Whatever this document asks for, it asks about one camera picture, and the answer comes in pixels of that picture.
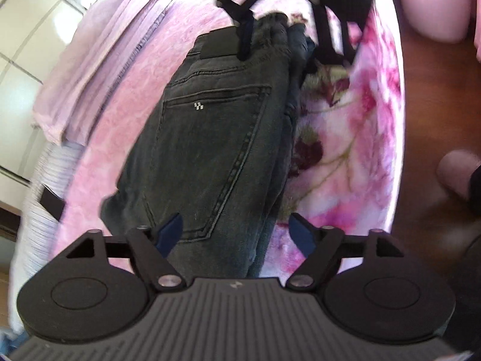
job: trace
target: pink floral fabric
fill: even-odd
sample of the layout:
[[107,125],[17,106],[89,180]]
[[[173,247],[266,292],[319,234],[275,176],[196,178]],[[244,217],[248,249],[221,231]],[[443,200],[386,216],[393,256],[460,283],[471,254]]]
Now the pink floral fabric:
[[[272,10],[302,14],[307,33],[316,40],[306,0],[262,0],[254,10],[257,15]],[[67,195],[53,255],[88,229],[108,233],[99,219],[100,203],[115,191],[123,162],[165,85],[198,35],[230,24],[213,0],[178,0],[170,8],[99,120]],[[355,31],[351,35],[359,37]],[[402,66],[394,39],[374,7],[353,67],[348,72],[324,67],[306,79],[292,167],[264,276],[284,281],[304,259],[288,235],[293,211],[314,225],[338,226],[349,234],[390,229],[404,127]]]

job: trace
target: dark gray jeans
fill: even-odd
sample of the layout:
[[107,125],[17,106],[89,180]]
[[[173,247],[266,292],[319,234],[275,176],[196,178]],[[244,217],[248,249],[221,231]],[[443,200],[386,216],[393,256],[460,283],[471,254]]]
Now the dark gray jeans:
[[258,21],[244,62],[200,59],[207,36],[199,36],[103,203],[112,234],[154,229],[179,212],[184,232],[168,260],[187,280],[256,277],[263,265],[305,63],[304,26],[286,23],[280,14]]

